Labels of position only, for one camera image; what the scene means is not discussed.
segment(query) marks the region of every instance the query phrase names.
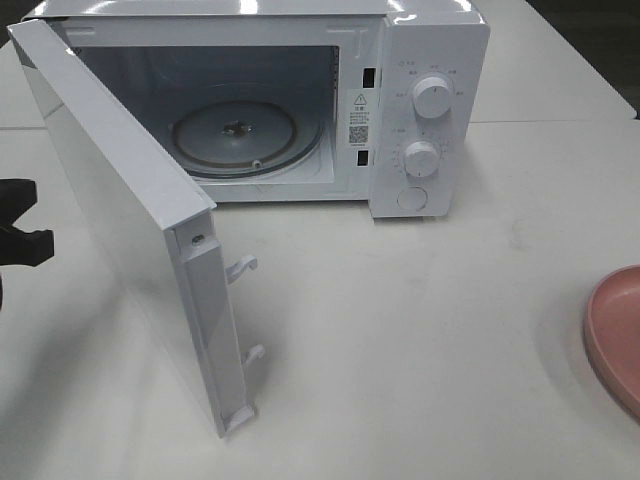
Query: warning label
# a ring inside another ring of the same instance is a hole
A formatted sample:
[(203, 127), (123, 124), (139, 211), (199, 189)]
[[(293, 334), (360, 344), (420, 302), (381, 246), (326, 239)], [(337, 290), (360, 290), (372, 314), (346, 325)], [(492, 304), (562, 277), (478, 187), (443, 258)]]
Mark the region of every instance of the warning label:
[(349, 146), (366, 148), (369, 145), (377, 108), (377, 90), (347, 90), (345, 125)]

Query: white table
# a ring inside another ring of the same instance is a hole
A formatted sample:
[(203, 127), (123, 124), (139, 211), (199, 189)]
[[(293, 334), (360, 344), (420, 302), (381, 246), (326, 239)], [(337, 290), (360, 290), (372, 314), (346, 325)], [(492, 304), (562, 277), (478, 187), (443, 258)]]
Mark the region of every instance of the white table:
[[(635, 111), (524, 0), (476, 0), (491, 38), (472, 122), (623, 120)], [(0, 49), (0, 128), (42, 127), (11, 46)]]
[(3, 132), (39, 180), (55, 259), (3, 271), (7, 478), (637, 479), (640, 427), (593, 374), (583, 308), (637, 263), (640, 123), (472, 125), (446, 219), (363, 204), (222, 207), (259, 417), (219, 440), (88, 240), (43, 131)]

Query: microwave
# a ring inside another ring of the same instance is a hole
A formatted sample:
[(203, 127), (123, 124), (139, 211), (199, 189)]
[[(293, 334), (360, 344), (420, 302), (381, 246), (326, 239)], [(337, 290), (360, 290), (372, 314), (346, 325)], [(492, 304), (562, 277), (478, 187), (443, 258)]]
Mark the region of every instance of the microwave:
[(88, 224), (222, 436), (254, 415), (263, 349), (241, 354), (228, 298), (257, 260), (225, 267), (211, 211), (446, 214), (489, 27), (467, 0), (46, 0), (9, 33)]

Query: power level knob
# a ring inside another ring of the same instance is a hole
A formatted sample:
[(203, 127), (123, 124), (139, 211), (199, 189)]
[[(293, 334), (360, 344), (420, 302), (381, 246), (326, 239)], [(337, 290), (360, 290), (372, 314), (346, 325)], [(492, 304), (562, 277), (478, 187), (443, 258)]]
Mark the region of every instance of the power level knob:
[(429, 142), (414, 142), (404, 151), (404, 169), (407, 175), (424, 178), (440, 167), (440, 149)]
[(448, 78), (430, 75), (413, 87), (413, 106), (422, 118), (438, 118), (451, 108), (453, 88)]

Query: open microwave door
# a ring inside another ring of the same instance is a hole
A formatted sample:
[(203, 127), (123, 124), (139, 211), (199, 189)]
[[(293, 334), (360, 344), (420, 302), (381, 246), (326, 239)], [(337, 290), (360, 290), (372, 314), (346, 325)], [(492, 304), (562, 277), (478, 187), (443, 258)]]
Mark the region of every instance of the open microwave door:
[(9, 32), (87, 223), (224, 435), (254, 414), (227, 286), (255, 259), (225, 271), (215, 203), (46, 22)]

